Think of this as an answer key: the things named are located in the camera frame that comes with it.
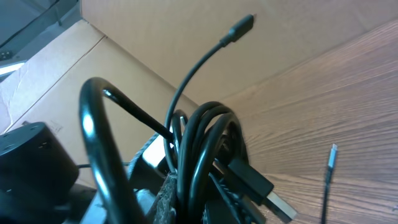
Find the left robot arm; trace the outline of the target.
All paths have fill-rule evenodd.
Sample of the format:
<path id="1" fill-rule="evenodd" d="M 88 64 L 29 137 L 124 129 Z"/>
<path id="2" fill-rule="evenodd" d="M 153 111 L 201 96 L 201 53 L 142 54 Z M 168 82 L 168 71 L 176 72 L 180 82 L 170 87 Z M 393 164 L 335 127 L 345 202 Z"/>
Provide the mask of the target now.
<path id="1" fill-rule="evenodd" d="M 96 190 L 43 122 L 1 135 L 1 223 L 80 223 Z"/>

